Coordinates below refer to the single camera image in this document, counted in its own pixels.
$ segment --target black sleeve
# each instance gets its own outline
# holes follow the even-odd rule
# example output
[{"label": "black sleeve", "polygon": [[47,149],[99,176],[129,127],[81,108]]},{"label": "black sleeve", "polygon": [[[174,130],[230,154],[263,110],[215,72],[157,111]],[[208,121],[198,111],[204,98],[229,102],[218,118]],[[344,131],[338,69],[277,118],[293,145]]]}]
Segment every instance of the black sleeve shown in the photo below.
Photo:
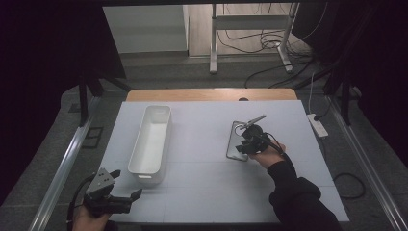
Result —
[{"label": "black sleeve", "polygon": [[282,224],[293,230],[342,230],[336,216],[320,202],[319,188],[297,178],[286,162],[268,168],[275,182],[269,202]]}]

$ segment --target white table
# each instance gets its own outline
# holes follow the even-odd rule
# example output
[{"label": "white table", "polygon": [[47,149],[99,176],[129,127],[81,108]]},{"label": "white table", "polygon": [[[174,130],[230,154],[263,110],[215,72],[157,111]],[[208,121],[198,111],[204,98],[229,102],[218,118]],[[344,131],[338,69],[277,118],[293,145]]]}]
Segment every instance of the white table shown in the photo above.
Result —
[{"label": "white table", "polygon": [[[127,166],[144,109],[168,105],[172,131],[166,177],[143,188]],[[287,146],[298,176],[316,184],[321,201],[339,221],[348,221],[319,145],[298,100],[244,102],[124,102],[101,166],[121,169],[112,195],[126,196],[143,188],[129,214],[112,219],[142,223],[264,223],[279,222],[268,203],[272,179],[254,161],[225,157],[234,120],[267,115],[258,124]]]}]

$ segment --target white storage bin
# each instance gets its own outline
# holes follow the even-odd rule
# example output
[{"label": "white storage bin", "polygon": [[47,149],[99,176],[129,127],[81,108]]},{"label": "white storage bin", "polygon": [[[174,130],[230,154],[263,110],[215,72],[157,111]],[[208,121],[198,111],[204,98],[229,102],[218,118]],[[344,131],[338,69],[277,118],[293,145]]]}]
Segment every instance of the white storage bin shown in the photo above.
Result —
[{"label": "white storage bin", "polygon": [[128,169],[147,186],[162,182],[165,177],[166,153],[171,127],[168,106],[148,106],[136,139]]}]

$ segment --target metal frame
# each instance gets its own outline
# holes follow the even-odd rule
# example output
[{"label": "metal frame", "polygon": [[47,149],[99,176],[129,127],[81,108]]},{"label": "metal frame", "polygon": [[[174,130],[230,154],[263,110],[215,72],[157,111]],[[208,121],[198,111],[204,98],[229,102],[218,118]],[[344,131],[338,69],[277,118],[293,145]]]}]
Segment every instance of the metal frame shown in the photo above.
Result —
[{"label": "metal frame", "polygon": [[68,178],[69,172],[75,162],[77,154],[81,148],[82,142],[87,135],[90,124],[93,121],[97,105],[99,104],[100,98],[93,97],[89,103],[89,116],[84,123],[84,126],[78,127],[68,149],[65,152],[63,160],[55,173],[54,179],[51,185],[48,187],[47,193],[42,199],[41,204],[34,216],[33,222],[30,225],[29,230],[44,230],[54,207],[60,197],[61,191],[64,188],[66,179]]},{"label": "metal frame", "polygon": [[286,43],[294,22],[298,3],[293,3],[289,15],[219,15],[217,5],[213,4],[210,73],[217,73],[217,30],[276,30],[285,29],[282,41],[277,44],[277,51],[287,73],[293,73],[293,67],[288,57]]},{"label": "metal frame", "polygon": [[393,200],[390,192],[387,190],[387,187],[384,185],[374,166],[371,164],[371,161],[368,157],[368,153],[365,151],[363,146],[358,141],[358,138],[354,134],[351,126],[348,126],[342,119],[342,115],[339,113],[340,107],[338,103],[328,96],[326,96],[326,99],[329,102],[332,101],[333,107],[331,108],[331,111],[335,115],[337,121],[339,122],[339,125],[344,133],[344,136],[347,139],[356,156],[357,162],[359,163],[361,169],[366,175],[367,180],[369,181],[372,187],[372,190],[377,196],[377,199],[380,202],[394,230],[399,231],[408,230],[407,223],[402,217],[401,212],[396,206],[395,201]]}]

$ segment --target wooden board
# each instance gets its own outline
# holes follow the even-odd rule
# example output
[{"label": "wooden board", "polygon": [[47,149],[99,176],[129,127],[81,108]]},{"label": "wooden board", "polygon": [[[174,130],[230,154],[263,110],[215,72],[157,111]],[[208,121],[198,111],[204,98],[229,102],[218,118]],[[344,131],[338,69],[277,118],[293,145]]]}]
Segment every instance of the wooden board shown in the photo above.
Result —
[{"label": "wooden board", "polygon": [[292,89],[132,90],[126,101],[238,101],[296,100]]}]

